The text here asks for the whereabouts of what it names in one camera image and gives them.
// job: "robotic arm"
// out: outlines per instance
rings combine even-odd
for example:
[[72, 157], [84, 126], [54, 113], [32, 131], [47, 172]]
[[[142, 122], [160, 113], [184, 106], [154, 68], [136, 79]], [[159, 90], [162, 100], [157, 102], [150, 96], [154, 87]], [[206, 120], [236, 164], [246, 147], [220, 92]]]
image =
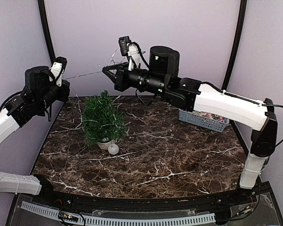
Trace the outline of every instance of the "robotic arm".
[[[69, 82], [62, 79], [67, 60], [55, 59], [51, 68], [38, 66], [26, 70], [25, 87], [10, 96], [0, 107], [0, 144], [13, 132], [23, 127], [35, 115], [48, 115], [58, 100], [65, 102], [69, 96]], [[48, 182], [41, 176], [20, 176], [0, 172], [0, 192], [39, 194]]]
[[[129, 56], [131, 49], [128, 47], [132, 44], [129, 37], [120, 38], [119, 44], [122, 55]], [[142, 57], [141, 49], [136, 43], [134, 45]], [[135, 59], [129, 60], [129, 63], [107, 66], [102, 70], [114, 82], [116, 90], [134, 87], [140, 92], [147, 91], [160, 96], [162, 101], [183, 110], [221, 115], [253, 129], [250, 153], [239, 183], [241, 189], [252, 189], [275, 151], [277, 119], [273, 102], [270, 99], [260, 101], [241, 97], [220, 90], [209, 82], [179, 78], [179, 52], [168, 47], [154, 46], [150, 49], [149, 70], [141, 69], [137, 64], [132, 69], [130, 62]]]

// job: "green foliage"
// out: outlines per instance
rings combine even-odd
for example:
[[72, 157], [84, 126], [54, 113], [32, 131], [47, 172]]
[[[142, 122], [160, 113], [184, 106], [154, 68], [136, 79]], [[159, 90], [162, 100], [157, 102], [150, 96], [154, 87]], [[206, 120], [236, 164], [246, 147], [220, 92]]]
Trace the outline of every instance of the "green foliage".
[[102, 142], [105, 138], [119, 139], [125, 133], [123, 120], [123, 113], [113, 107], [108, 91], [87, 98], [83, 112], [83, 127], [88, 145]]

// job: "brown marble tabletop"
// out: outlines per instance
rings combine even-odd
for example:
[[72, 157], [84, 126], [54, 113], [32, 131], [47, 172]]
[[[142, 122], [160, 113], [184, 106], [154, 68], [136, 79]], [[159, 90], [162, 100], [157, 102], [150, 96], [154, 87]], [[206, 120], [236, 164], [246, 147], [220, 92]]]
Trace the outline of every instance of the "brown marble tabletop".
[[37, 159], [34, 174], [54, 189], [109, 198], [174, 198], [233, 190], [246, 155], [232, 126], [214, 132], [178, 120], [178, 109], [120, 97], [127, 134], [110, 155], [87, 146], [81, 124], [85, 97], [65, 103]]

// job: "white round object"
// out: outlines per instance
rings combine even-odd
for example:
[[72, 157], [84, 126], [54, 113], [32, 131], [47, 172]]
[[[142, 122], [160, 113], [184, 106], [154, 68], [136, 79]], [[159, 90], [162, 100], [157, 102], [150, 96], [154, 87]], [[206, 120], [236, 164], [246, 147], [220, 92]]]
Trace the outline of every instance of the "white round object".
[[119, 147], [116, 144], [110, 145], [108, 147], [108, 151], [110, 154], [117, 154], [119, 151]]

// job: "black pole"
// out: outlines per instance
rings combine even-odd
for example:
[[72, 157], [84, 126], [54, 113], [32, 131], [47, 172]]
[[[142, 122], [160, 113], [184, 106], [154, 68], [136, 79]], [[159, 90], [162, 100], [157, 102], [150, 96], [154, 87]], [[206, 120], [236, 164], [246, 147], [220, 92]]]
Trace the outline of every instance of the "black pole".
[[243, 28], [243, 22], [244, 22], [244, 17], [245, 17], [245, 11], [246, 11], [246, 3], [247, 0], [241, 0], [240, 2], [240, 9], [239, 9], [239, 16], [238, 16], [238, 22], [237, 22], [237, 28], [236, 28], [236, 33], [235, 33], [235, 38], [233, 42], [233, 48], [230, 56], [230, 60], [228, 62], [227, 70], [225, 73], [225, 79], [223, 80], [223, 84], [221, 89], [227, 89], [228, 84], [231, 79], [231, 75], [233, 72], [237, 52], [238, 52], [238, 47], [240, 43], [240, 38], [242, 34], [242, 28]]
[[44, 38], [45, 38], [48, 54], [49, 54], [51, 63], [53, 63], [54, 60], [56, 59], [56, 55], [55, 55], [55, 51], [53, 49], [51, 36], [50, 36], [50, 32], [49, 32], [49, 26], [48, 26], [48, 21], [47, 21], [47, 16], [46, 16], [46, 9], [45, 9], [44, 0], [38, 0], [38, 4], [39, 4], [40, 18], [41, 18], [41, 22], [42, 22], [43, 33], [44, 33]]

